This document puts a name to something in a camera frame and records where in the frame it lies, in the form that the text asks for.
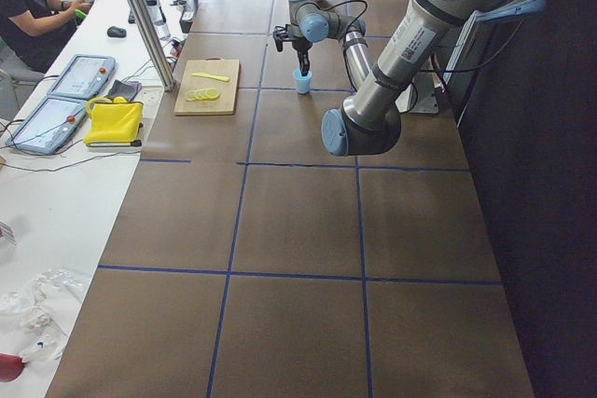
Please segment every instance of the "cutting board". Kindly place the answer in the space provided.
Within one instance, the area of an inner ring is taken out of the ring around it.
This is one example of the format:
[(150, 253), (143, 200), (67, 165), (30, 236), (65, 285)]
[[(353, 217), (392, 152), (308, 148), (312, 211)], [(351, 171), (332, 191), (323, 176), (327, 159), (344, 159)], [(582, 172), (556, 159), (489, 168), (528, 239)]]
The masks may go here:
[[(236, 108), (236, 90), (239, 84), (239, 60), (189, 60), (180, 83), (174, 114), (176, 116), (231, 116)], [(230, 81), (223, 82), (202, 76), (193, 76), (195, 72), (210, 75), (228, 76)], [(187, 92), (195, 89), (216, 88), (220, 91), (217, 100), (187, 100)]]

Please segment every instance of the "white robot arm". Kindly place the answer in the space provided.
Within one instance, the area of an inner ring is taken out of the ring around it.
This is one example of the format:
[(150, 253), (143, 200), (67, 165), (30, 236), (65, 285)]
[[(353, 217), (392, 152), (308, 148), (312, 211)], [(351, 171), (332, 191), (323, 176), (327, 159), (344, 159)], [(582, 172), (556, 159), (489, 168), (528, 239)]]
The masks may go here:
[[(291, 23), (286, 30), (290, 38), (286, 40), (292, 40), (297, 51), (302, 48), (303, 60), (308, 63), (311, 43), (326, 37), (338, 39), (343, 47), (357, 91), (340, 109), (325, 113), (322, 138), (330, 154), (350, 156), (380, 154), (396, 144), (400, 135), (396, 99), (450, 28), (463, 25), (474, 11), (487, 12), (486, 19), (492, 21), (533, 14), (543, 9), (546, 0), (410, 0), (406, 16), (373, 64), (362, 22), (329, 17), (312, 0), (289, 3)], [(332, 31), (326, 23), (345, 28)]]

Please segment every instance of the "person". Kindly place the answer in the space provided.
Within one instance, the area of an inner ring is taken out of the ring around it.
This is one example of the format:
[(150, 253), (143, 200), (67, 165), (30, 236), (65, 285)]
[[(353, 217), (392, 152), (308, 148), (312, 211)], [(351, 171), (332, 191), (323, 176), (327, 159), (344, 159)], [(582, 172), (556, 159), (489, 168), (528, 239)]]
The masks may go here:
[(0, 36), (23, 62), (45, 73), (76, 30), (85, 0), (0, 0)]

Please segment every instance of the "tiled tabletop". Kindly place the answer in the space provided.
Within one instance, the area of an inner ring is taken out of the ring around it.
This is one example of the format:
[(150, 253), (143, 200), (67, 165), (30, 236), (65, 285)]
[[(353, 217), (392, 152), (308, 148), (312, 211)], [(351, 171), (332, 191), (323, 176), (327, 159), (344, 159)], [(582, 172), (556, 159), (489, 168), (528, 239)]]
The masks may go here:
[[(408, 0), (367, 1), (377, 56)], [(341, 52), (313, 46), (297, 95), (270, 37), (286, 10), (201, 2), (175, 76), (239, 59), (236, 114), (164, 97), (48, 396), (533, 396), (450, 111), (403, 115), (384, 155), (331, 157)]]

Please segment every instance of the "black t-shirt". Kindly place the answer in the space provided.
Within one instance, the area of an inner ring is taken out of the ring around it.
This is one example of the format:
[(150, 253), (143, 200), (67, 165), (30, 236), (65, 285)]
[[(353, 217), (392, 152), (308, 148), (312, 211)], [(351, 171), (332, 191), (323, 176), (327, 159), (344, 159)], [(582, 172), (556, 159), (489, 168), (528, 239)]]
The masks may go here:
[(46, 0), (0, 0), (0, 35), (27, 65), (39, 72), (46, 72), (75, 32), (75, 22), (33, 37), (9, 19), (27, 10), (36, 19), (52, 14)]

